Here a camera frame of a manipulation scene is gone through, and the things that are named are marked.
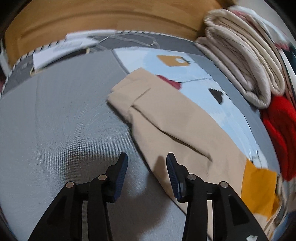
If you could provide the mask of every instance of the wooden furniture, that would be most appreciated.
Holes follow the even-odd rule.
[[[145,30],[194,40],[204,14],[232,0],[33,0],[5,33],[10,65],[27,52],[90,29]]]

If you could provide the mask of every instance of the yellow fabric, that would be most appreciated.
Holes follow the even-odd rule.
[[[247,159],[241,199],[253,214],[261,214],[269,219],[277,211],[279,198],[275,194],[276,182],[277,173],[258,169]]]

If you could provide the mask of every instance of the folded beige blanket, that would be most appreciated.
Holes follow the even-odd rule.
[[[282,66],[262,36],[226,9],[209,11],[205,37],[196,46],[229,78],[250,103],[267,108],[271,93],[285,92]]]
[[[205,182],[228,182],[264,231],[274,230],[273,220],[281,205],[275,195],[277,174],[257,169],[202,108],[141,68],[112,88],[108,102],[131,123],[133,137],[150,169],[185,213],[187,203],[174,198],[166,169],[169,152]],[[209,234],[213,232],[211,210],[209,205]]]

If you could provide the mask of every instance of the beige fabric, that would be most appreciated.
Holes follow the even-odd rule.
[[[140,68],[112,88],[108,102],[131,123],[150,169],[185,213],[187,204],[179,204],[173,196],[165,163],[169,152],[205,182],[227,181],[241,194],[246,156],[202,108],[177,89]]]
[[[204,19],[207,38],[196,46],[223,71],[240,93],[258,108],[267,108],[271,93],[282,96],[282,65],[268,43],[246,21],[225,9]]]

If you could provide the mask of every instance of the white cable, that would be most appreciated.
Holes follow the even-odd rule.
[[[128,39],[128,38],[120,37],[122,35],[127,35],[127,34],[129,34],[129,35],[138,35],[138,36],[142,36],[142,37],[145,37],[145,38],[150,38],[150,39],[152,39],[152,43],[151,44],[147,44],[147,43],[144,43],[144,42],[139,41],[139,40]],[[103,37],[103,36],[102,35],[100,35],[100,36],[94,36],[94,37],[92,37],[92,39],[96,39],[96,38],[100,38],[100,37]],[[135,42],[135,43],[141,44],[141,45],[146,46],[146,47],[155,45],[158,49],[160,49],[160,46],[159,46],[159,44],[157,43],[157,41],[156,41],[156,39],[154,37],[143,35],[143,34],[138,34],[138,33],[122,33],[122,34],[109,35],[109,36],[105,37],[104,39],[100,40],[97,43],[96,47],[99,47],[99,46],[100,47],[103,47],[103,46],[100,45],[100,43],[102,43],[103,41],[107,40],[108,38],[114,38],[114,39],[119,39],[119,40],[123,40],[123,41]]]

